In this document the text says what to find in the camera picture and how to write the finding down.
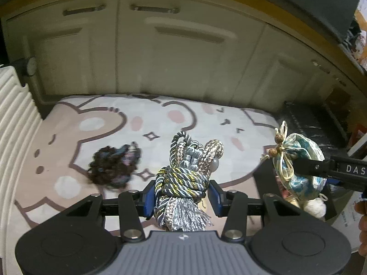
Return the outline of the blue gold drawstring pouch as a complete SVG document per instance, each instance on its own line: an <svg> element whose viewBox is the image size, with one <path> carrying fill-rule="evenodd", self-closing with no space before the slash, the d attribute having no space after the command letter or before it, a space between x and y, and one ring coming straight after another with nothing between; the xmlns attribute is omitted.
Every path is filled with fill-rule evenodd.
<svg viewBox="0 0 367 275"><path fill-rule="evenodd" d="M275 147L262 155L261 161L271 160L282 185L300 204L319 197L327 180L314 173L311 163L323 163L320 147L310 138L289 133L286 121L275 129Z"/></svg>

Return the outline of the dark brown yarn scrunchie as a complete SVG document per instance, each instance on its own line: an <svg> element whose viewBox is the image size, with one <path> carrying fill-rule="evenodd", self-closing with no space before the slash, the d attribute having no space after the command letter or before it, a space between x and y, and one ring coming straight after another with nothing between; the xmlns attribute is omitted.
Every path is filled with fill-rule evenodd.
<svg viewBox="0 0 367 275"><path fill-rule="evenodd" d="M137 169L141 153L136 142L120 148L105 146L94 153L87 178L91 183L109 189L125 188Z"/></svg>

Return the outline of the black storage box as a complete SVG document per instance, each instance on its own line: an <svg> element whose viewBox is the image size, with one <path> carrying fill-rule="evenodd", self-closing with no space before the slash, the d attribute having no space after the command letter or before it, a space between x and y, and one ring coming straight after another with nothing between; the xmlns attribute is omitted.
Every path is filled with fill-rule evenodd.
<svg viewBox="0 0 367 275"><path fill-rule="evenodd" d="M295 174L292 162L266 159L253 172L259 195L273 193L303 210L305 201L320 197L327 206L322 220L336 217L336 207L325 178Z"/></svg>

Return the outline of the cartoon bear floor mat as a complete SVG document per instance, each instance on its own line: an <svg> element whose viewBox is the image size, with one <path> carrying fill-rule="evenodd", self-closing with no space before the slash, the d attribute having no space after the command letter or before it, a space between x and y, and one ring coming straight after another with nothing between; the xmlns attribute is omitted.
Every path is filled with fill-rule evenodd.
<svg viewBox="0 0 367 275"><path fill-rule="evenodd" d="M179 131L206 143L220 140L224 154L212 178L222 187L258 196L252 172L273 146L275 118L262 110L221 107L163 96L68 97L41 122L27 153L10 217L19 234L98 192L86 178L93 154L136 142L142 157L129 189L141 190L169 162Z"/></svg>

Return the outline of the white ribbed mattress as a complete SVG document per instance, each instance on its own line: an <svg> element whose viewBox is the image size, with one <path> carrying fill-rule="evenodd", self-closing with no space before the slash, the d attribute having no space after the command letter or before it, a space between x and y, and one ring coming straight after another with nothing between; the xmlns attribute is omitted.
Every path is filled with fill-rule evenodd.
<svg viewBox="0 0 367 275"><path fill-rule="evenodd" d="M26 153L42 122L29 87L12 66L1 67L1 274L6 274L6 237Z"/></svg>

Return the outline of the cream cabinet fronts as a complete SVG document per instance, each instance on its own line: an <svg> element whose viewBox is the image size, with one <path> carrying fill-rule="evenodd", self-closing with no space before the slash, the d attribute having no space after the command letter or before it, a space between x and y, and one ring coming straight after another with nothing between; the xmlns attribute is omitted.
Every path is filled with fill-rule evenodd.
<svg viewBox="0 0 367 275"><path fill-rule="evenodd" d="M64 0L4 19L11 60L33 57L42 102L148 93L275 112L352 83L316 51L243 11L199 0Z"/></svg>

